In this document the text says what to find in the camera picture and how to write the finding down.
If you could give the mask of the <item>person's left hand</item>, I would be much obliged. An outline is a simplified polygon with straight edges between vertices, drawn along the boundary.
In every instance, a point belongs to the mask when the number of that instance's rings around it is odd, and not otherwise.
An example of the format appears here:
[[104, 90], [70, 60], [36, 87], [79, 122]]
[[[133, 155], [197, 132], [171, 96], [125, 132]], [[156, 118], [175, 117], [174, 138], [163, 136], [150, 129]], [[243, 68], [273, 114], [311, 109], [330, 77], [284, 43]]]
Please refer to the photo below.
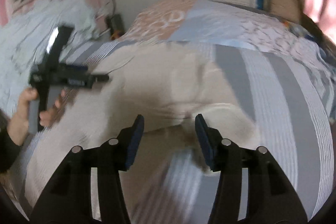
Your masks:
[[[40, 125], [50, 127], [55, 119], [56, 114], [62, 106], [63, 99], [66, 96], [66, 91], [62, 90], [56, 99], [52, 108], [42, 111], [39, 114], [41, 119]], [[34, 88], [26, 88], [22, 91], [19, 100], [17, 112], [13, 115], [7, 126], [7, 132], [11, 140], [18, 146], [23, 145], [29, 133], [29, 107], [30, 102], [38, 98], [38, 92]]]

